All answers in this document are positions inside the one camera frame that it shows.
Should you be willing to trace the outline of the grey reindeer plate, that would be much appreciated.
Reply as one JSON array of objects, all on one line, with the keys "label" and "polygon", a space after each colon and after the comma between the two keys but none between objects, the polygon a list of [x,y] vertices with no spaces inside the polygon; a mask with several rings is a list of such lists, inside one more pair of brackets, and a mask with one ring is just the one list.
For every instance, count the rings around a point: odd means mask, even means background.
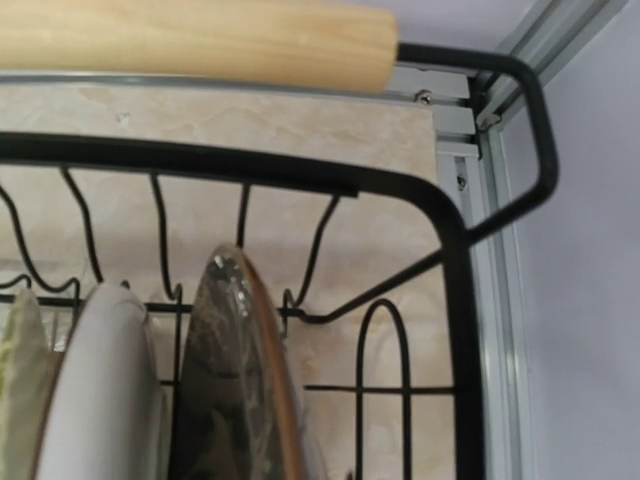
[{"label": "grey reindeer plate", "polygon": [[245,252],[211,254],[190,315],[169,476],[311,479],[279,315]]}]

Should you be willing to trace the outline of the white plate dark stripes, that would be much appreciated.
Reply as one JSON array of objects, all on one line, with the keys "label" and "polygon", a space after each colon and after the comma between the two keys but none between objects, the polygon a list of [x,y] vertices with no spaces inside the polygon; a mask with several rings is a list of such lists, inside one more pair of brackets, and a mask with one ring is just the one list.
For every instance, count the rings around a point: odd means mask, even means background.
[{"label": "white plate dark stripes", "polygon": [[38,479],[164,479],[170,428],[149,317],[103,283],[63,354],[36,463]]}]

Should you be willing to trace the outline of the yellow green woven plate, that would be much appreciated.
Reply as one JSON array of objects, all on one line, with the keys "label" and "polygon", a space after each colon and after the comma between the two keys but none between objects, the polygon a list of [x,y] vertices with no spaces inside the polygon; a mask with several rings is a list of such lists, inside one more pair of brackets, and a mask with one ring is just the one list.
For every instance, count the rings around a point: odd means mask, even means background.
[{"label": "yellow green woven plate", "polygon": [[16,295],[1,338],[1,477],[30,479],[51,384],[49,347],[33,292]]}]

